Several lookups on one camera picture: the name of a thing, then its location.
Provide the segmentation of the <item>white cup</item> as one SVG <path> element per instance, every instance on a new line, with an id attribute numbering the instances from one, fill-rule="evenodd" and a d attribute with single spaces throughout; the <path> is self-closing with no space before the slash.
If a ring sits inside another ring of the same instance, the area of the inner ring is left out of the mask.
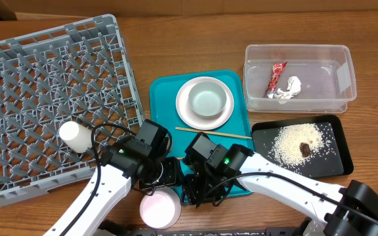
<path id="1" fill-rule="evenodd" d="M 75 121 L 63 123 L 58 132 L 64 143 L 76 153 L 84 153 L 91 148 L 91 131 Z"/>

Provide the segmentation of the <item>pink bowl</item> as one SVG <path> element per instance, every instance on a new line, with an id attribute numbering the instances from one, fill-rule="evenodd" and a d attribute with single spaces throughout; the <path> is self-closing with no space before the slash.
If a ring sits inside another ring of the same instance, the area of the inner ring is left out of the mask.
<path id="1" fill-rule="evenodd" d="M 156 190 L 152 196 L 145 196 L 140 202 L 140 217 L 149 227 L 167 229 L 180 217 L 182 207 L 179 196 L 171 188 Z"/>

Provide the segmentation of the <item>white tissue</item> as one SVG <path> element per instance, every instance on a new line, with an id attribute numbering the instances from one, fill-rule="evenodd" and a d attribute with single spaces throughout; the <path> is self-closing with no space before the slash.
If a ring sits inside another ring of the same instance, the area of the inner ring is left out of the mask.
<path id="1" fill-rule="evenodd" d="M 278 89 L 274 94 L 274 98 L 291 99 L 298 95 L 301 91 L 301 81 L 297 76 L 291 76 L 287 80 L 287 90 Z"/>

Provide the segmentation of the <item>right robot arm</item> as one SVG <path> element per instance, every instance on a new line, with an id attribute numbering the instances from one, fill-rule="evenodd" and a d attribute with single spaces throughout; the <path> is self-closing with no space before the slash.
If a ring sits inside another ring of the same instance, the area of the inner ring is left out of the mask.
<path id="1" fill-rule="evenodd" d="M 353 180 L 347 187 L 284 169 L 248 147 L 225 148 L 199 132 L 183 159 L 195 174 L 187 194 L 196 207 L 219 206 L 237 186 L 271 197 L 310 218 L 303 235 L 378 235 L 378 194 Z"/>

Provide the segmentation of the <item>brown food scrap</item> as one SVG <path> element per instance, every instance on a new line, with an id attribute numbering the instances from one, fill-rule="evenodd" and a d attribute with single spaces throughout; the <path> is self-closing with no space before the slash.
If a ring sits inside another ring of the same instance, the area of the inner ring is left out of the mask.
<path id="1" fill-rule="evenodd" d="M 300 143 L 300 151 L 303 157 L 309 157 L 312 155 L 312 150 L 308 143 Z"/>

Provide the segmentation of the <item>red snack wrapper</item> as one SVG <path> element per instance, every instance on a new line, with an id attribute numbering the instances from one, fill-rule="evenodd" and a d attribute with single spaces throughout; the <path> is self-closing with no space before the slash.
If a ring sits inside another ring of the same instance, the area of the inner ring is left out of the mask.
<path id="1" fill-rule="evenodd" d="M 272 66 L 272 75 L 270 77 L 270 80 L 268 82 L 268 86 L 265 92 L 265 96 L 267 98 L 273 98 L 278 79 L 280 78 L 280 75 L 283 73 L 286 65 L 287 65 L 287 62 L 277 63 Z"/>

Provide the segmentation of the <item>white rice pile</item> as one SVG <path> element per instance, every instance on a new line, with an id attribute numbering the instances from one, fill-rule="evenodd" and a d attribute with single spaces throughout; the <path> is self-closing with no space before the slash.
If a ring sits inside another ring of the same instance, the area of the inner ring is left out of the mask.
<path id="1" fill-rule="evenodd" d="M 312 155 L 303 157 L 300 143 L 308 143 Z M 278 128 L 276 137 L 268 145 L 265 157 L 277 162 L 281 167 L 300 167 L 317 159 L 326 160 L 329 155 L 336 155 L 335 138 L 331 125 L 305 123 Z"/>

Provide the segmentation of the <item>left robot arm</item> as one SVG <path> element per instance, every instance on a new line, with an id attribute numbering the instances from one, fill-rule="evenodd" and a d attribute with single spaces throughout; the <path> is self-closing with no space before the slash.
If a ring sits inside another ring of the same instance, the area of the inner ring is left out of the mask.
<path id="1" fill-rule="evenodd" d="M 171 133 L 161 125 L 145 120 L 138 133 L 126 128 L 114 145 L 99 153 L 96 129 L 75 121 L 59 128 L 61 139 L 73 150 L 91 149 L 96 170 L 61 218 L 47 235 L 93 235 L 113 207 L 134 188 L 144 194 L 140 213 L 149 226 L 171 227 L 181 213 L 180 198 L 173 186 L 180 184 L 180 162 L 168 154 L 173 145 Z"/>

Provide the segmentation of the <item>white round plate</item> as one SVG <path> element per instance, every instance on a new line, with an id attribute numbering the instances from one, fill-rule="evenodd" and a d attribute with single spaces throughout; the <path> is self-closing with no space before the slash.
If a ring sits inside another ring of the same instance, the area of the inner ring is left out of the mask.
<path id="1" fill-rule="evenodd" d="M 210 81 L 220 85 L 226 93 L 224 109 L 212 117 L 204 117 L 196 114 L 189 105 L 188 95 L 190 89 L 197 83 Z M 229 120 L 234 110 L 234 97 L 229 87 L 222 81 L 208 76 L 195 77 L 181 86 L 176 97 L 176 110 L 178 116 L 189 126 L 198 130 L 213 130 L 221 127 Z"/>

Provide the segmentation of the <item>grey bowl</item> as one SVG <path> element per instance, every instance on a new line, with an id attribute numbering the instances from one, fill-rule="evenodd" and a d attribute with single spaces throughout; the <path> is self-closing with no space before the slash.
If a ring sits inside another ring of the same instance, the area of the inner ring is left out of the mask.
<path id="1" fill-rule="evenodd" d="M 188 95 L 189 105 L 192 110 L 204 117 L 212 117 L 219 114 L 226 104 L 224 89 L 210 81 L 195 84 Z"/>

